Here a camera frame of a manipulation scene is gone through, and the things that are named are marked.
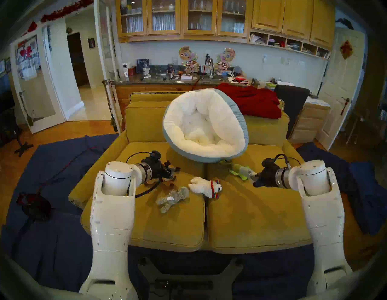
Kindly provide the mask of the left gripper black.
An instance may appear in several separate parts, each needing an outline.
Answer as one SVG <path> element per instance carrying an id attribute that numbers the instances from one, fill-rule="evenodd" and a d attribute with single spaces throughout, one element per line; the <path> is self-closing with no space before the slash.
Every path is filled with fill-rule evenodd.
<path id="1" fill-rule="evenodd" d="M 179 173 L 175 167 L 167 160 L 165 163 L 160 161 L 161 154 L 158 151 L 152 151 L 149 155 L 149 166 L 152 172 L 152 179 L 159 179 L 165 184 L 174 184 L 176 180 L 175 174 Z"/>

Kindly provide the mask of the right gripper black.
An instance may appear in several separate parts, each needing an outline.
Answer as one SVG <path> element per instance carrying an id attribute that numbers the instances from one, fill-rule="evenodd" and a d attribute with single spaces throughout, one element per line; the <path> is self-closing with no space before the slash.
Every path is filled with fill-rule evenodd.
<path id="1" fill-rule="evenodd" d="M 252 177 L 257 178 L 254 181 L 254 187 L 279 187 L 276 180 L 276 173 L 280 167 L 275 163 L 275 159 L 266 158 L 262 161 L 263 170 L 259 173 L 252 172 Z"/>

